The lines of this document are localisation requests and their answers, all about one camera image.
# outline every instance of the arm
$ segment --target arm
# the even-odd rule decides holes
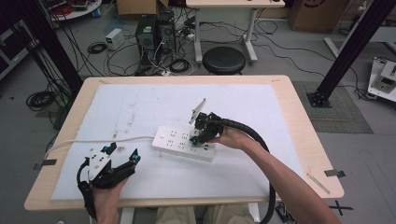
[[[120,192],[127,180],[124,179],[113,189],[93,189],[93,202],[98,224],[119,223]]]
[[[248,154],[299,223],[340,223],[329,206],[305,181],[245,133],[224,127],[223,134],[210,142],[238,148]]]

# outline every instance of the person's left hand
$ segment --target person's left hand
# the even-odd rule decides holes
[[[98,224],[116,224],[119,222],[120,192],[127,180],[122,180],[113,189],[93,188],[93,203],[95,204]]]

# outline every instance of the hand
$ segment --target hand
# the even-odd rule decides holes
[[[122,180],[112,189],[93,188],[93,202],[95,204],[98,224],[116,224],[119,222],[119,200],[122,187],[128,179]]]
[[[242,131],[224,126],[222,135],[210,140],[209,143],[220,143],[226,147],[245,150],[247,144],[257,142]]]

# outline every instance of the black metal pole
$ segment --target black metal pole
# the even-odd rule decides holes
[[[321,107],[328,102],[332,91],[395,6],[396,0],[375,0],[370,5],[317,90],[307,94],[313,107]]]
[[[70,61],[58,36],[50,27],[45,12],[38,2],[39,0],[13,0],[15,8],[30,32],[48,53],[49,57],[58,68],[67,86],[70,88],[72,98],[76,98],[81,86],[82,79],[76,68]]]

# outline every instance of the desktop computer tower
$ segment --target desktop computer tower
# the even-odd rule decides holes
[[[174,11],[164,10],[158,16],[158,23],[163,41],[163,54],[176,53]]]
[[[161,34],[157,15],[142,15],[136,28],[136,40],[142,58],[142,65],[158,64],[161,60]]]

